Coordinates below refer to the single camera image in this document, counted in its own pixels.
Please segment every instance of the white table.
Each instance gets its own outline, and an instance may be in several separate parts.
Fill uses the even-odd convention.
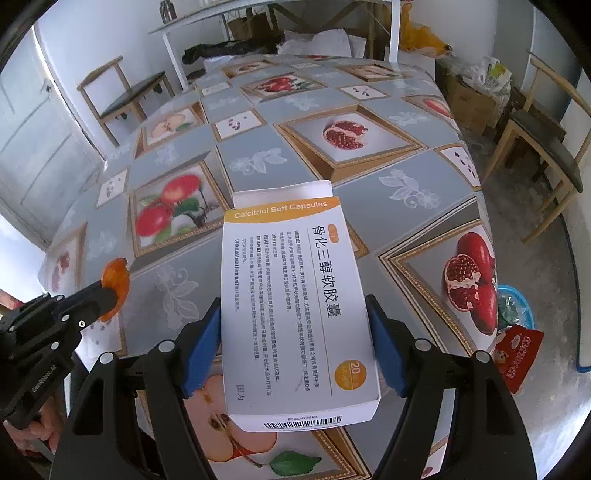
[[[294,2],[299,0],[282,0],[281,3],[286,2]],[[390,54],[389,54],[389,61],[396,62],[398,59],[398,36],[400,34],[400,1],[399,0],[365,0],[368,2],[373,2],[377,4],[391,4],[392,5],[392,27],[390,30]],[[172,22],[164,24],[151,32],[149,35],[153,34],[161,34],[162,39],[164,40],[164,45],[166,45],[166,49],[168,50],[168,55],[170,56],[170,60],[173,62],[174,70],[177,73],[178,81],[181,83],[183,87],[183,91],[189,89],[189,81],[187,80],[187,76],[183,70],[183,64],[181,59],[178,56],[178,53],[174,49],[174,47],[170,43],[170,33],[172,30],[176,30],[177,28],[184,27],[186,25],[191,25],[201,20],[205,20],[206,18],[217,17],[218,15],[223,15],[224,13],[231,12],[234,10],[239,10],[242,8],[252,8],[252,7],[260,7],[261,5],[266,5],[268,3],[275,3],[271,0],[261,1],[261,0],[229,0],[224,1],[221,0],[214,5],[209,7],[202,8],[197,10],[191,14],[187,14],[183,17],[176,18]]]

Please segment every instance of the blue gripper pad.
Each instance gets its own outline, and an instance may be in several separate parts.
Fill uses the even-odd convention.
[[[389,319],[373,295],[365,297],[369,327],[374,340],[374,352],[384,379],[400,397],[405,397],[408,383],[405,378],[408,353],[414,337],[403,322]]]
[[[202,388],[207,379],[220,345],[221,318],[220,300],[216,299],[201,322],[190,324],[201,323],[203,329],[185,361],[185,378],[182,385],[185,398],[191,397],[195,390]]]

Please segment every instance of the dark chair cushion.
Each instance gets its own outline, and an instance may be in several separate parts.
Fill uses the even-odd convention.
[[[574,162],[573,156],[567,148],[544,127],[544,125],[531,113],[524,110],[516,110],[511,114],[511,119],[525,130],[544,151],[556,162],[566,174],[579,193],[583,191],[583,180],[579,166]]]
[[[100,115],[101,118],[106,118],[113,112],[116,112],[120,108],[124,107],[125,105],[129,105],[133,102],[137,97],[146,93],[149,89],[150,84],[154,82],[159,82],[162,80],[166,72],[160,72],[155,75],[152,75],[145,80],[133,85],[129,90],[125,91],[117,100],[115,100],[112,104],[110,104],[107,109]]]

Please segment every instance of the barcode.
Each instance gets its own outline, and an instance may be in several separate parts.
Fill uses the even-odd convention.
[[[265,423],[268,429],[302,429],[305,427],[320,427],[323,425],[333,425],[340,423],[343,417],[331,417],[328,419],[286,421],[281,423]]]

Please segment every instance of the human hand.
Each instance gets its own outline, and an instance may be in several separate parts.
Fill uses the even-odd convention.
[[[32,421],[24,430],[17,430],[10,425],[8,420],[4,421],[4,427],[10,438],[12,438],[17,448],[23,453],[39,451],[37,446],[32,442],[34,439],[48,442],[51,451],[56,452],[60,435],[64,429],[64,423],[57,409],[54,397],[47,399],[41,410],[39,410],[39,415],[39,421]]]

